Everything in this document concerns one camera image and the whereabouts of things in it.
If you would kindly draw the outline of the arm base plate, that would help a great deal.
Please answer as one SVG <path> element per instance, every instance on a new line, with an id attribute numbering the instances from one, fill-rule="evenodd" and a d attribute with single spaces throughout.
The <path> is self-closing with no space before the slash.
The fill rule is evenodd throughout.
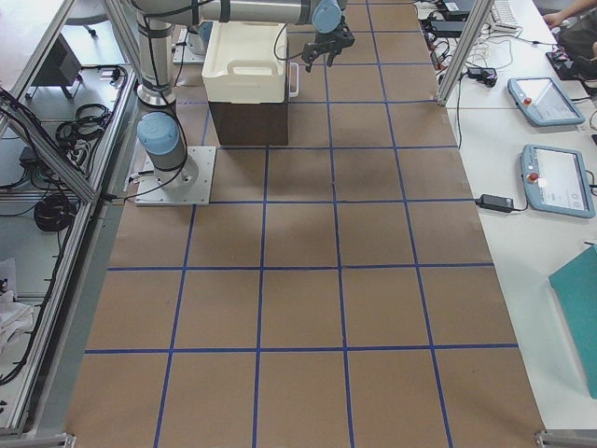
<path id="1" fill-rule="evenodd" d="M 138 190 L 132 198 L 140 206 L 206 205 L 210 202 L 215 169 L 216 147 L 187 148 L 187 162 L 182 172 L 157 171 L 146 155 Z"/>

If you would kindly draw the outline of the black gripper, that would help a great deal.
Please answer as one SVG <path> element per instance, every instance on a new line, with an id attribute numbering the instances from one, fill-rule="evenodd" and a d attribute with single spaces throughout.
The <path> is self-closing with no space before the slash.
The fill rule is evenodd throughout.
<path id="1" fill-rule="evenodd" d="M 339 25 L 329 33 L 315 35 L 315 41 L 306 43 L 301 52 L 301 60 L 305 64 L 305 71 L 311 73 L 313 63 L 320 57 L 327 57 L 327 65 L 332 66 L 334 59 L 341 55 L 344 49 L 348 49 L 355 42 L 354 34 L 349 28 L 346 18 L 341 15 Z"/>

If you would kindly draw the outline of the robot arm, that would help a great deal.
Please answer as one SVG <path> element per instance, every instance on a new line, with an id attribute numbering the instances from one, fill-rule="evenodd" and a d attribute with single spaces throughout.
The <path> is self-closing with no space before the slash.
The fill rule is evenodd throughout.
<path id="1" fill-rule="evenodd" d="M 289 24 L 310 25 L 314 39 L 298 57 L 310 70 L 321 56 L 332 64 L 354 44 L 343 1 L 134 1 L 146 114 L 137 137 L 164 189 L 189 187 L 198 176 L 176 113 L 172 69 L 175 25 L 212 27 L 203 82 L 219 141 L 225 146 L 283 146 L 288 142 L 286 47 Z"/>

